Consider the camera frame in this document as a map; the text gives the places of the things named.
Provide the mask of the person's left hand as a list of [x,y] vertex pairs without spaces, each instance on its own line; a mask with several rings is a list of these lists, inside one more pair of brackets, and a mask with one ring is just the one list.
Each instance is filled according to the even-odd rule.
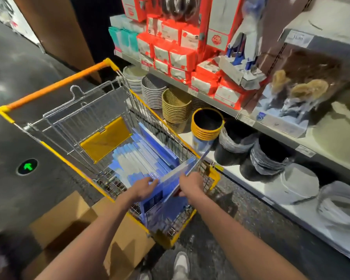
[[153,179],[151,177],[138,180],[127,190],[130,201],[137,203],[150,197],[158,183],[159,179]]

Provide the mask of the blue packet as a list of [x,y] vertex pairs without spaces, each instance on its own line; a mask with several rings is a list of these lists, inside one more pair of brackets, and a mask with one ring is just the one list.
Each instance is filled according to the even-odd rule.
[[198,171],[209,152],[210,147],[201,155],[200,159],[192,156],[161,177],[149,198],[138,202],[141,212],[140,220],[151,233],[157,231],[164,233],[189,205],[187,198],[178,195],[179,178],[182,173],[188,176],[191,172]]

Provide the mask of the person's right forearm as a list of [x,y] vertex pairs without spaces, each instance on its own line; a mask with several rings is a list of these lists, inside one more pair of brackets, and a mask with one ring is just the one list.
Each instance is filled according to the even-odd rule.
[[202,191],[187,194],[226,258],[243,280],[308,280]]

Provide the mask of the black bin in plastic wrap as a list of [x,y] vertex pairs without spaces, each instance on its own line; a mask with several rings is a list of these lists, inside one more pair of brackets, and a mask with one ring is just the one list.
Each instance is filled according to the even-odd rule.
[[221,166],[241,164],[258,136],[257,131],[244,123],[237,121],[225,123],[214,153],[216,163]]

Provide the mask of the stack of yellow rimmed buckets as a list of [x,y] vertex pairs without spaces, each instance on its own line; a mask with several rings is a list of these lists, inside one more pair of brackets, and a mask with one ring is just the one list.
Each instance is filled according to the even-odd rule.
[[218,138],[225,120],[214,108],[199,108],[191,118],[192,147],[197,152],[206,152]]

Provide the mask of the stack of olive mesh baskets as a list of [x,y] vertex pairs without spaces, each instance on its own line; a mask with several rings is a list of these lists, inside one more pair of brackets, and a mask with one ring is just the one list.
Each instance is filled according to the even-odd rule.
[[168,88],[162,94],[162,109],[166,124],[176,133],[184,132],[191,114],[192,96],[187,92]]

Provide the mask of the stack of wrapped black bins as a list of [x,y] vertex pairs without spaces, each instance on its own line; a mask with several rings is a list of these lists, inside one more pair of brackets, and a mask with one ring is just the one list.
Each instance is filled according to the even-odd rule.
[[292,151],[274,138],[261,134],[241,164],[240,173],[248,181],[269,183],[293,161]]

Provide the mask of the stack of grey mesh baskets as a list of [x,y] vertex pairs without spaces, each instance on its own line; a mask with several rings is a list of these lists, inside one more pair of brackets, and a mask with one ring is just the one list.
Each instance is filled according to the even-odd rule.
[[151,109],[162,109],[162,94],[168,89],[167,82],[152,74],[147,74],[141,80],[141,89],[147,106]]

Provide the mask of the grey cardboard display tray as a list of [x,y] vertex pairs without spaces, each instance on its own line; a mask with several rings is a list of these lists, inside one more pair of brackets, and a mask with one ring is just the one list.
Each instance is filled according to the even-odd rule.
[[241,57],[219,56],[219,68],[245,90],[260,89],[267,76],[251,61]]

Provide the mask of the stack of red white packets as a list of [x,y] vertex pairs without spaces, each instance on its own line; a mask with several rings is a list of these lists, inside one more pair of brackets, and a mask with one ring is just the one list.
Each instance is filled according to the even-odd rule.
[[221,35],[208,30],[209,14],[201,24],[176,21],[164,15],[147,14],[146,30],[137,35],[142,68],[155,70],[189,87],[192,94],[205,94],[234,110],[240,110],[247,94],[227,81],[218,67],[221,50],[206,44],[212,36],[221,44]]

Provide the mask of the stack of teal packets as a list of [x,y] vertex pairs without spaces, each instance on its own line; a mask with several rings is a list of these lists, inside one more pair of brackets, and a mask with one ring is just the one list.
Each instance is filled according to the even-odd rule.
[[111,26],[108,28],[116,50],[129,55],[135,60],[140,60],[137,35],[147,29],[146,22],[137,22],[124,14],[111,16]]

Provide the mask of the white blue cleaning items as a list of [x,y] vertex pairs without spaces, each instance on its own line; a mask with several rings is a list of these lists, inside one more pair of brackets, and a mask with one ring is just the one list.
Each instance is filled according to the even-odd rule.
[[232,52],[238,53],[233,65],[240,65],[243,60],[246,60],[245,70],[251,70],[261,54],[264,13],[267,3],[268,0],[244,0],[242,23],[228,44],[228,57]]

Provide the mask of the beige round bin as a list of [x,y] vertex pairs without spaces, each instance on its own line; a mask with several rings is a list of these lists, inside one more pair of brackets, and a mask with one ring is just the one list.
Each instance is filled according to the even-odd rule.
[[336,97],[312,133],[324,151],[350,164],[350,89]]

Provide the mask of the red pack with black rounds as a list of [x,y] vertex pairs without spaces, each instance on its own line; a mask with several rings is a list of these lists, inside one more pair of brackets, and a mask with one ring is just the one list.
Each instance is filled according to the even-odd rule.
[[166,18],[179,22],[194,22],[200,12],[201,0],[160,0]]

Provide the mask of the brown wooden panel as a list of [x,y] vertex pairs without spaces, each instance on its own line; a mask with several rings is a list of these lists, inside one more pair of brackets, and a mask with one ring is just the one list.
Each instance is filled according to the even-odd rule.
[[95,61],[71,0],[14,0],[49,55],[77,70]]

